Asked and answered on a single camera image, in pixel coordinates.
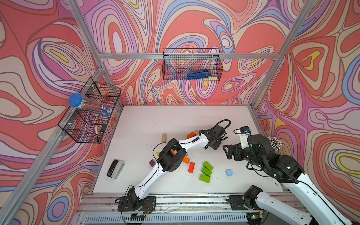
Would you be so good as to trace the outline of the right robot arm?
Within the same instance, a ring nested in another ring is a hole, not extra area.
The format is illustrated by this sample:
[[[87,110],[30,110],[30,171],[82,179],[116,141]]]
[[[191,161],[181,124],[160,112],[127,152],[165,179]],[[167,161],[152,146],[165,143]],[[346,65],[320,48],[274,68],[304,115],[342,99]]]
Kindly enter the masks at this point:
[[[247,161],[248,170],[265,172],[290,190],[307,209],[297,210],[252,185],[242,197],[230,196],[233,208],[262,209],[291,225],[351,225],[311,181],[303,167],[289,155],[275,152],[270,140],[261,134],[241,134],[239,144],[224,145],[228,159]]]

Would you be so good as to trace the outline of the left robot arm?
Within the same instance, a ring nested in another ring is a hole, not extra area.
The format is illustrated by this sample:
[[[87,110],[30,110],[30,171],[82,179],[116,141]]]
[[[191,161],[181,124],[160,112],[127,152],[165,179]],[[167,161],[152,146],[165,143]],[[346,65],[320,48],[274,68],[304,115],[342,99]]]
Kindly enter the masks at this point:
[[[155,166],[144,180],[137,186],[129,185],[124,196],[115,200],[118,204],[118,211],[153,211],[155,209],[154,203],[156,197],[152,196],[149,202],[146,201],[152,187],[162,177],[178,169],[190,150],[199,148],[208,149],[209,147],[217,150],[221,142],[228,138],[226,129],[230,125],[231,121],[224,119],[210,129],[200,130],[194,137],[186,140],[172,138],[168,141],[156,159]]]

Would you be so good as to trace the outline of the red block front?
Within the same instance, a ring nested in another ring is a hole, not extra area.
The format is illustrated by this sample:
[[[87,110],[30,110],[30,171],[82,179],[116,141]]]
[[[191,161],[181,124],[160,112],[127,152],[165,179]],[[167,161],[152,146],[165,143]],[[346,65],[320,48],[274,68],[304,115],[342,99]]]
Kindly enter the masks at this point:
[[[195,168],[195,163],[194,163],[194,162],[190,162],[190,163],[189,163],[189,168],[188,168],[188,173],[193,173],[193,172],[194,172],[194,168]]]

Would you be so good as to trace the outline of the light blue cube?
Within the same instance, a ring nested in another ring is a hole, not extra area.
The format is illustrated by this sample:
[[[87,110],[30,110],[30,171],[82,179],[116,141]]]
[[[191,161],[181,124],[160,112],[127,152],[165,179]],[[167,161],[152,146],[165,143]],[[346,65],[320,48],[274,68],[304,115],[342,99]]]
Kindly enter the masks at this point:
[[[227,169],[227,170],[226,170],[226,175],[227,175],[227,177],[232,176],[232,175],[233,175],[232,169]]]

